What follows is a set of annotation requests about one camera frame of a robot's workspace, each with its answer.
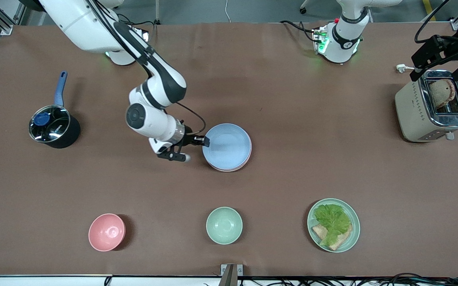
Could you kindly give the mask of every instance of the saucepan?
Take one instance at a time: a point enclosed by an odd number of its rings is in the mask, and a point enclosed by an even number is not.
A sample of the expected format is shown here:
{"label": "saucepan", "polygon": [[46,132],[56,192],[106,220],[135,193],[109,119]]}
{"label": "saucepan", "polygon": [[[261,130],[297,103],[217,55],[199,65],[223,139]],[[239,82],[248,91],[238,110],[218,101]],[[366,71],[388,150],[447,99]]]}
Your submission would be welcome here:
{"label": "saucepan", "polygon": [[80,134],[79,122],[63,106],[63,89],[68,73],[62,71],[54,94],[54,104],[39,109],[29,120],[29,135],[38,142],[53,148],[73,144]]}

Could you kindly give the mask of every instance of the toaster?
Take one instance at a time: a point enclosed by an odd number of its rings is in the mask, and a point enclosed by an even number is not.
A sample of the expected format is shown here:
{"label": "toaster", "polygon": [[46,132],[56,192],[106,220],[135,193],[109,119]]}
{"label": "toaster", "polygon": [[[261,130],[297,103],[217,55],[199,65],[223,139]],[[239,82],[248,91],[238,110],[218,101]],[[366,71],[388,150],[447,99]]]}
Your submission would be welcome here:
{"label": "toaster", "polygon": [[[453,82],[456,95],[445,106],[436,108],[431,97],[430,83],[440,79]],[[412,142],[431,142],[445,136],[453,140],[458,130],[458,81],[445,70],[429,70],[411,81],[395,95],[400,129],[404,137]]]}

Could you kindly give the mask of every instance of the pink bowl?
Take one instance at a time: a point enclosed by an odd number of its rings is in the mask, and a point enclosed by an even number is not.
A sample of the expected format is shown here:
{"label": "pink bowl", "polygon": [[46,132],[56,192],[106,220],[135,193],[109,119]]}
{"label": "pink bowl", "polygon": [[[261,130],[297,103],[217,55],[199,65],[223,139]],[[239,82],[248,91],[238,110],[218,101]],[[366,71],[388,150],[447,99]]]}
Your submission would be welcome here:
{"label": "pink bowl", "polygon": [[98,251],[113,250],[124,237],[125,223],[115,214],[103,214],[89,227],[89,243]]}

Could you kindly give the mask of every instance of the white plug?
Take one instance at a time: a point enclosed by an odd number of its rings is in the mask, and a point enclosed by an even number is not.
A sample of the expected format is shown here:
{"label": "white plug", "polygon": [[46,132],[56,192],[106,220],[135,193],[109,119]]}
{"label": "white plug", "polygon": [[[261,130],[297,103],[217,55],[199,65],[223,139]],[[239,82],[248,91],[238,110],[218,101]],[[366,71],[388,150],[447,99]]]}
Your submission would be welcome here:
{"label": "white plug", "polygon": [[404,73],[406,70],[414,70],[415,68],[407,67],[405,64],[400,64],[396,66],[396,69],[400,73]]}

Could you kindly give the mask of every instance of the yellow tape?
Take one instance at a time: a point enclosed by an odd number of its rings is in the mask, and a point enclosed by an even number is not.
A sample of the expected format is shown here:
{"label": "yellow tape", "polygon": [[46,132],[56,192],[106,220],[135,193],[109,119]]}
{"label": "yellow tape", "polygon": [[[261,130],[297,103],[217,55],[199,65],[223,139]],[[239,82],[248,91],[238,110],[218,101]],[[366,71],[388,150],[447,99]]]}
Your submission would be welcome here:
{"label": "yellow tape", "polygon": [[[422,0],[422,1],[423,1],[423,5],[425,6],[425,11],[427,11],[427,15],[431,14],[432,13],[431,2],[429,0]],[[436,21],[436,16],[433,16],[431,18],[431,21]]]}

